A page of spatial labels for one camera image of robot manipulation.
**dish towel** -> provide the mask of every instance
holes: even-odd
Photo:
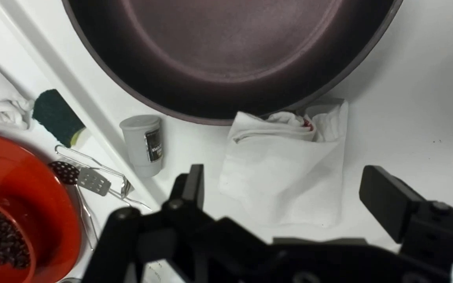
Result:
[[[219,194],[241,205],[229,213],[268,227],[337,223],[347,128],[347,102],[312,105],[304,117],[238,113],[218,180]]]
[[[37,120],[30,119],[34,102],[26,98],[0,72],[0,135],[15,139],[48,158],[57,158],[59,141]]]

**green object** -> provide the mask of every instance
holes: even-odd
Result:
[[[37,98],[34,117],[68,147],[73,136],[86,127],[57,89],[48,89]]]
[[[81,139],[81,135],[84,133],[86,128],[81,128],[78,130],[73,138],[71,138],[71,146],[75,146],[79,139]]]

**white stovetop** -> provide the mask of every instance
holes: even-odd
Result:
[[[32,43],[12,26],[13,21],[24,26]],[[115,155],[114,165],[128,169],[122,158],[119,122],[152,109],[103,73],[73,31],[60,0],[0,0],[0,67],[32,94],[54,86],[63,92],[95,94],[97,102],[87,98],[89,105],[82,108],[89,114],[79,114],[98,119],[100,108],[104,108],[101,139],[114,144],[109,149]],[[295,229],[292,235],[367,237],[372,243],[395,248],[359,201],[361,171],[364,165],[384,165],[427,198],[453,204],[453,1],[406,1],[373,53],[332,92],[351,102],[343,218],[332,229]],[[163,188],[169,191],[175,176],[189,163],[219,165],[229,131],[227,127],[172,117],[167,122],[169,166],[155,183],[142,183],[156,187],[158,198],[164,198]],[[139,193],[150,201],[152,193]]]

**white surface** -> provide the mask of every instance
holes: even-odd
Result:
[[[100,108],[104,108],[106,139],[122,153],[119,120],[150,109],[125,94],[93,62],[59,0],[0,3],[24,6],[23,10],[32,17],[34,26],[38,26],[38,34],[46,37],[41,47],[56,50],[56,56],[45,58],[29,45],[23,47],[23,39],[15,37],[16,32],[0,21],[0,65],[24,89],[35,94],[51,86],[65,87],[62,83],[73,78],[68,91],[79,89],[100,97],[89,100],[93,111],[81,116],[100,114]],[[30,23],[23,28],[37,34],[37,29],[27,25]],[[49,75],[48,62],[60,62],[67,73]],[[453,1],[408,0],[377,50],[334,94],[347,95],[351,102],[343,220],[328,231],[293,227],[282,232],[310,238],[359,235],[394,248],[394,242],[358,198],[361,171],[367,163],[384,165],[422,194],[453,202]],[[177,119],[167,122],[167,166],[155,180],[147,180],[145,188],[163,199],[161,187],[169,190],[175,174],[188,169],[188,163],[203,161],[210,176],[207,187],[213,190],[211,179],[222,158],[229,128],[192,125]]]
[[[240,111],[219,171],[216,212],[265,226],[265,238],[287,226],[331,227],[342,218],[348,103],[315,103],[303,122],[268,122]]]

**white cloth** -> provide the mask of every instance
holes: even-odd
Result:
[[[0,100],[0,122],[13,124],[19,128],[29,127],[30,116],[12,100]]]
[[[328,227],[339,221],[348,103],[318,103],[306,116],[314,133],[238,113],[218,190],[241,204],[241,223]]]

